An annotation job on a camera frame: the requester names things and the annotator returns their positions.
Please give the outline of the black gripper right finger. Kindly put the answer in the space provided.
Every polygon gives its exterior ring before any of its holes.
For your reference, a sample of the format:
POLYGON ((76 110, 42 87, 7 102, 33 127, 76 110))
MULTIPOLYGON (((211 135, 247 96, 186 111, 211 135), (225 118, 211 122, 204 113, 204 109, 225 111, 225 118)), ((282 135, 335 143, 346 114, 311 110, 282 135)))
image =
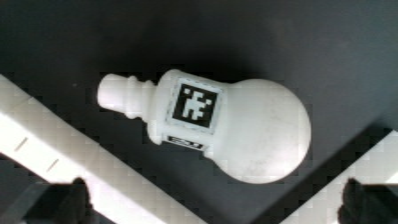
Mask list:
POLYGON ((362 184, 350 178, 341 199, 339 224, 398 224, 398 184, 362 184))

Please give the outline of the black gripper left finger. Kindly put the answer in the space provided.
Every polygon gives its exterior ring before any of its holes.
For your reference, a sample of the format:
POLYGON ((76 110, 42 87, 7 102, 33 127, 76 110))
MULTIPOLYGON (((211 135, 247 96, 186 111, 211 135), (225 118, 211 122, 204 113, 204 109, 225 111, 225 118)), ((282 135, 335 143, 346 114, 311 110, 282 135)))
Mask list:
POLYGON ((35 182, 0 209, 0 224, 96 224, 83 179, 35 182))

